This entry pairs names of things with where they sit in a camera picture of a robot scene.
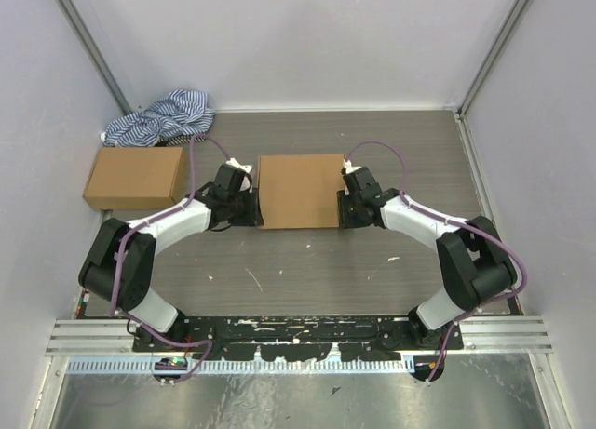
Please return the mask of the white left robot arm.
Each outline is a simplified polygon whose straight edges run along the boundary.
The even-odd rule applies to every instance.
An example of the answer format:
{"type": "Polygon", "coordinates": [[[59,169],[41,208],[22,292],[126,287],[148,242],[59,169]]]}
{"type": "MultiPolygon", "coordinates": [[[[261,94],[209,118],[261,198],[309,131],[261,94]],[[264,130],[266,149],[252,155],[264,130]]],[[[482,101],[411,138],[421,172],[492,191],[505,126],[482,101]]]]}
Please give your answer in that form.
{"type": "Polygon", "coordinates": [[[252,166],[231,158],[213,181],[174,206],[136,221],[105,221],[83,262],[79,285],[108,301],[112,312],[141,324],[164,350],[181,349],[185,316],[152,289],[155,258],[191,235],[256,226],[261,216],[251,172],[252,166]]]}

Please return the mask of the blue striped cloth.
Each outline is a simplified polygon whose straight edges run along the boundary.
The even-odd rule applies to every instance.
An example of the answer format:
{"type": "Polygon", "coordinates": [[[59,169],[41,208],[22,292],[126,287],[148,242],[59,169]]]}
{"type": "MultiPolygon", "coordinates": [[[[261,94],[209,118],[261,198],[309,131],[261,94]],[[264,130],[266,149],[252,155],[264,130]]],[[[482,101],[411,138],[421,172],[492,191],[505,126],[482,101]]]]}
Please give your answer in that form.
{"type": "Polygon", "coordinates": [[[100,139],[107,147],[182,145],[207,134],[215,115],[205,92],[176,89],[146,109],[111,122],[100,139]]]}

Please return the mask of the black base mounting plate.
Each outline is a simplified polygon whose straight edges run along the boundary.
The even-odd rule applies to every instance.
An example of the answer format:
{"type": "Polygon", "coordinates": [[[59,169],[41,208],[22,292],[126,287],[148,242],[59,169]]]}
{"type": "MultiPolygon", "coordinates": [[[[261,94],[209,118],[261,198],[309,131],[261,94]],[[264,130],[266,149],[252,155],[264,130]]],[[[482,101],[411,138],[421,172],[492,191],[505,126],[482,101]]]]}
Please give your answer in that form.
{"type": "Polygon", "coordinates": [[[446,328],[422,337],[404,316],[188,316],[166,337],[175,342],[212,343],[208,360],[321,361],[332,349],[340,360],[399,360],[404,351],[438,351],[446,328]]]}

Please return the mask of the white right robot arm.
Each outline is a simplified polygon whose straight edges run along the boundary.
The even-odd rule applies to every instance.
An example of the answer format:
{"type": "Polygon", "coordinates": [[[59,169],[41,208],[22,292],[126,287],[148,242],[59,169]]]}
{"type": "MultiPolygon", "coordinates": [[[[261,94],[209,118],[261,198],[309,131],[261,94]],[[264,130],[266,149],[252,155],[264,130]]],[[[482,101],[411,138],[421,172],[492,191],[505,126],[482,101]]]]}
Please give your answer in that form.
{"type": "Polygon", "coordinates": [[[416,347],[434,347],[445,325],[517,283],[511,256],[488,218],[446,215],[398,189],[384,190],[368,168],[347,160],[342,178],[345,189],[337,193],[342,228],[376,226],[397,232],[438,256],[442,286],[408,313],[408,336],[416,347]]]}

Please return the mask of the aluminium front rail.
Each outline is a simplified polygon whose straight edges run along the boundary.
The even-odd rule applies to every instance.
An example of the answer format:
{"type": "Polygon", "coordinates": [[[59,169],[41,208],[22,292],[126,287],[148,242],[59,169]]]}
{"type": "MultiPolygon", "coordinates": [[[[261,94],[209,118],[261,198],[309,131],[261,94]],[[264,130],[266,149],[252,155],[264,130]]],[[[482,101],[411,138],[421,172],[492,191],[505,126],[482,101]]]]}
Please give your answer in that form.
{"type": "MultiPolygon", "coordinates": [[[[553,352],[541,318],[475,316],[459,324],[463,351],[473,354],[553,352]]],[[[77,319],[55,322],[46,356],[119,355],[132,352],[133,337],[122,319],[77,319]]]]}

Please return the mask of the closed brown cardboard box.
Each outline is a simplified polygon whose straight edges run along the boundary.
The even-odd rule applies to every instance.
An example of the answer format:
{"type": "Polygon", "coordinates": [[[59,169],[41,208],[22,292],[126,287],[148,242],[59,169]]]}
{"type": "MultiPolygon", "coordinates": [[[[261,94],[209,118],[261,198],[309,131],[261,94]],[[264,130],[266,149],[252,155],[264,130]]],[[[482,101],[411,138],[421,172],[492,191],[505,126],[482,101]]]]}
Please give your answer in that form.
{"type": "Polygon", "coordinates": [[[182,147],[103,147],[83,197],[97,210],[168,208],[186,194],[187,171],[182,147]]]}

